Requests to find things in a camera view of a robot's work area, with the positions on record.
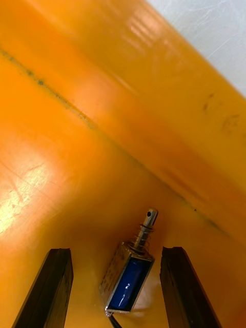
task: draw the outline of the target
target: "orange surface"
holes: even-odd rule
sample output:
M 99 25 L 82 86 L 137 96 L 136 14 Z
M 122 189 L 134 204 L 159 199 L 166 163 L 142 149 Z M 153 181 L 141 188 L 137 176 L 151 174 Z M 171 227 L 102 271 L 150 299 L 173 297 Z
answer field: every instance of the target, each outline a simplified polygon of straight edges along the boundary
M 146 3 L 0 3 L 0 318 L 71 248 L 66 328 L 109 327 L 98 287 L 159 210 L 154 268 L 122 326 L 167 327 L 163 245 L 183 246 L 223 327 L 246 317 L 245 100 Z

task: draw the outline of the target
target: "white surface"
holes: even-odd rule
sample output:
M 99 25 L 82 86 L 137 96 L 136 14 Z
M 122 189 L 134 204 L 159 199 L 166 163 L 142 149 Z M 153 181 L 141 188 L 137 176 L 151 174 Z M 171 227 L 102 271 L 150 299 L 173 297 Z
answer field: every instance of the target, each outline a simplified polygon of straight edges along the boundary
M 246 0 L 149 0 L 246 97 Z

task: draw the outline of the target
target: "dark stain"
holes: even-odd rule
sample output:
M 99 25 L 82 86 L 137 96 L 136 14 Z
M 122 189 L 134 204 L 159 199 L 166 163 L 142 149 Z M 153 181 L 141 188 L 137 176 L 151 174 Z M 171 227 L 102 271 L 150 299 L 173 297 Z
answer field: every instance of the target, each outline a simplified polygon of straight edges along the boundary
M 221 130 L 224 134 L 230 135 L 236 131 L 240 121 L 240 115 L 231 115 L 222 124 Z
M 207 101 L 205 102 L 205 104 L 204 104 L 203 107 L 202 107 L 202 110 L 203 110 L 204 112 L 206 112 L 206 111 L 208 110 L 209 102 L 210 102 L 210 100 L 211 100 L 213 97 L 214 97 L 214 94 L 213 94 L 213 93 L 210 93 L 210 94 L 208 95 L 208 99 L 207 99 Z
M 229 233 L 223 229 L 221 229 L 221 227 L 218 226 L 218 224 L 216 224 L 214 221 L 206 218 L 206 222 L 211 226 L 213 227 L 214 229 L 218 230 L 219 232 L 222 232 L 223 234 L 229 236 Z
M 16 58 L 11 56 L 8 52 L 3 50 L 0 47 L 0 55 L 6 58 L 8 61 L 14 63 L 20 70 L 21 73 L 25 73 L 27 76 L 29 76 L 31 79 L 33 79 L 40 87 L 44 88 L 46 91 L 48 91 L 53 97 L 57 98 L 63 106 L 73 112 L 76 116 L 81 118 L 89 129 L 95 130 L 97 129 L 97 125 L 94 124 L 91 120 L 89 120 L 83 112 L 81 112 L 77 107 L 73 106 L 71 103 L 69 103 L 64 97 L 62 97 L 59 93 L 51 89 L 43 80 L 41 80 L 39 77 L 37 77 L 31 70 L 27 69 L 24 65 L 22 65 Z

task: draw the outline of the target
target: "orange container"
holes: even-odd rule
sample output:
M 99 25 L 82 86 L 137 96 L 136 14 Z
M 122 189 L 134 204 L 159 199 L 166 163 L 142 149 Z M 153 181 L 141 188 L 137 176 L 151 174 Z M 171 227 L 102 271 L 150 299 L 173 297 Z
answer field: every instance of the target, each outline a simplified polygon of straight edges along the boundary
M 182 246 L 224 328 L 246 325 L 245 100 L 147 3 L 0 3 L 0 317 L 70 248 L 66 328 L 108 327 L 98 287 L 159 210 L 125 327 L 168 327 L 161 249 Z

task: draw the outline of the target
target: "wire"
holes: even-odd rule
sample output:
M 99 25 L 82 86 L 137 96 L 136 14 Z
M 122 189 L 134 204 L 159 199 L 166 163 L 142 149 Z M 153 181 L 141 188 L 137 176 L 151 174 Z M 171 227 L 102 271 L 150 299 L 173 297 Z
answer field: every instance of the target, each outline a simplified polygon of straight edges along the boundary
M 121 325 L 119 325 L 118 321 L 115 320 L 113 316 L 109 317 L 109 320 L 114 328 L 122 328 Z

